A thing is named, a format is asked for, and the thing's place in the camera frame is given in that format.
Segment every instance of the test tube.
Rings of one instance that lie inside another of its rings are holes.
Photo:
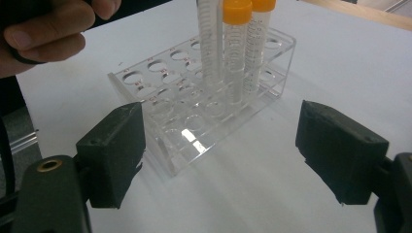
[[[249,102],[257,97],[260,67],[263,63],[263,48],[266,43],[270,15],[276,0],[252,0],[252,19],[248,25],[245,57],[243,100]]]
[[[229,112],[237,110],[242,103],[246,34],[251,17],[251,0],[223,0],[223,64]]]
[[[223,30],[220,0],[197,0],[196,3],[202,79],[210,90],[216,90],[223,83]]]

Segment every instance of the transparent plastic rack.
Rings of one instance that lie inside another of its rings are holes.
[[[202,81],[200,45],[192,38],[109,78],[125,102],[142,102],[147,150],[176,175],[283,92],[295,39],[270,28],[257,97],[233,110],[225,90]]]

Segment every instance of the orange cap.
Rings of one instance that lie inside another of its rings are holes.
[[[254,12],[271,12],[275,9],[276,0],[252,0]]]
[[[251,0],[223,0],[223,22],[242,25],[252,18]]]

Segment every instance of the wooden edge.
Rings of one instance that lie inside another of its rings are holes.
[[[302,0],[307,3],[325,7],[340,13],[362,17],[386,25],[412,31],[412,18],[382,12],[372,8],[340,1],[340,0]]]

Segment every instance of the white table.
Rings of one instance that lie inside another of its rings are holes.
[[[119,210],[90,210],[94,232],[376,232],[367,206],[342,207],[294,146],[300,104],[320,102],[412,151],[412,32],[279,0],[271,27],[297,40],[284,95],[171,178],[144,160]],[[86,49],[18,76],[44,157],[120,105],[107,74],[197,34],[195,1],[85,33]]]

